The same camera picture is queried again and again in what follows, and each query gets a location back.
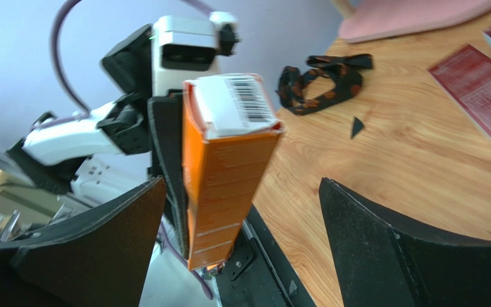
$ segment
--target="barcode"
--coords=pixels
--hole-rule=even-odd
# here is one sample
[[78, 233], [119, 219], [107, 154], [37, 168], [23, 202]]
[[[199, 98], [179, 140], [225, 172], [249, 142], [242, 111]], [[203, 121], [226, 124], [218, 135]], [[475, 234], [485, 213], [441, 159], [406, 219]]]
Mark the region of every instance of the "barcode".
[[270, 118], [270, 109], [257, 88], [254, 79], [232, 78], [229, 82], [237, 98], [240, 112], [249, 122], [267, 122]]

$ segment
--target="patterned ribbon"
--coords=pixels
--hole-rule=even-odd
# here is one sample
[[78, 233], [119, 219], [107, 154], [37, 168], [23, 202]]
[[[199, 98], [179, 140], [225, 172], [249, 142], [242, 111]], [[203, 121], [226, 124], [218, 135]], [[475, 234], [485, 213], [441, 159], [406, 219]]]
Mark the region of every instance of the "patterned ribbon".
[[[306, 61], [313, 67], [301, 75], [296, 67], [286, 66], [279, 78], [281, 105], [297, 116], [323, 110], [357, 95], [362, 86], [362, 76], [356, 69], [372, 69], [372, 56], [310, 56]], [[331, 78], [334, 88], [314, 99], [304, 99], [302, 91], [317, 77]]]

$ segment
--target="small black triangular piece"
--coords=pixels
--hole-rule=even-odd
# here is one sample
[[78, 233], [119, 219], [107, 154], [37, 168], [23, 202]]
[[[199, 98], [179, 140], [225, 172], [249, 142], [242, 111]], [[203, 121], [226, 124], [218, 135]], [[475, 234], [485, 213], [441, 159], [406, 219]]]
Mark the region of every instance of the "small black triangular piece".
[[352, 139], [364, 128], [364, 124], [360, 119], [354, 117], [354, 126], [352, 127]]

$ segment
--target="white wall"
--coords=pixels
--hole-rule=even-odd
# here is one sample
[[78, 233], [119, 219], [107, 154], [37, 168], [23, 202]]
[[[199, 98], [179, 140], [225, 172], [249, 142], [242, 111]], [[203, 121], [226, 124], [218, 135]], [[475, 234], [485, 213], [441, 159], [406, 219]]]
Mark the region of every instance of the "white wall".
[[[261, 74], [274, 102], [281, 69], [304, 69], [307, 56], [323, 54], [341, 21], [329, 0], [205, 1], [240, 20], [243, 42], [236, 56], [222, 59], [223, 71]], [[49, 57], [49, 32], [61, 3], [0, 0], [0, 151], [25, 136], [43, 112], [67, 116], [77, 110], [59, 87]], [[120, 96], [99, 66], [102, 56], [140, 26], [169, 14], [203, 17], [178, 0], [84, 0], [72, 10], [61, 55], [72, 86], [91, 107]], [[138, 175], [150, 164], [148, 155], [104, 160]]]

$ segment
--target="wooden stick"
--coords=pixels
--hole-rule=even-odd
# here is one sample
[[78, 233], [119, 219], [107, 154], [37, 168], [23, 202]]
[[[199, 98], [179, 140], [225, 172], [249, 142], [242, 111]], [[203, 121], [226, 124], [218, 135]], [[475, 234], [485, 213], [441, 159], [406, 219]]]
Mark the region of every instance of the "wooden stick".
[[336, 6], [336, 9], [342, 14], [344, 18], [350, 18], [354, 15], [355, 9], [347, 0], [331, 0]]

